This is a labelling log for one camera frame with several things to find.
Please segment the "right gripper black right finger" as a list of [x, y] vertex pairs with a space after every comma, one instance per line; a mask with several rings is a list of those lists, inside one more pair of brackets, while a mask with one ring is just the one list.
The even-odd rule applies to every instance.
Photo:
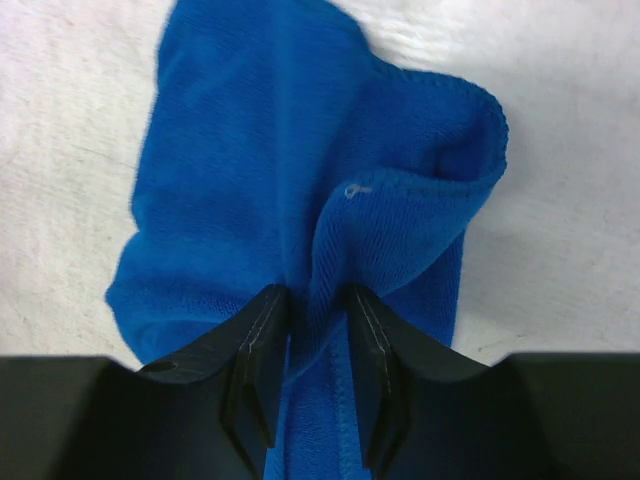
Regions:
[[348, 300], [363, 465], [374, 479], [502, 479], [505, 366], [483, 365], [400, 318], [371, 290]]

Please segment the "blue towel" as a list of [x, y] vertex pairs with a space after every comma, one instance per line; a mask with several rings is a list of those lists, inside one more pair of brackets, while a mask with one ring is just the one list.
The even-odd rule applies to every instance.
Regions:
[[498, 101], [376, 57], [325, 1], [179, 1], [106, 300], [142, 363], [264, 286], [294, 320], [269, 479], [365, 479], [342, 287], [450, 343], [466, 228], [506, 168]]

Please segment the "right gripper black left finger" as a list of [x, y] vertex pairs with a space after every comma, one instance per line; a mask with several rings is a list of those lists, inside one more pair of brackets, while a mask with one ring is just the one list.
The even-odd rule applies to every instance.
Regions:
[[237, 314], [141, 369], [179, 389], [171, 418], [181, 479], [261, 479], [275, 446], [290, 295], [271, 284]]

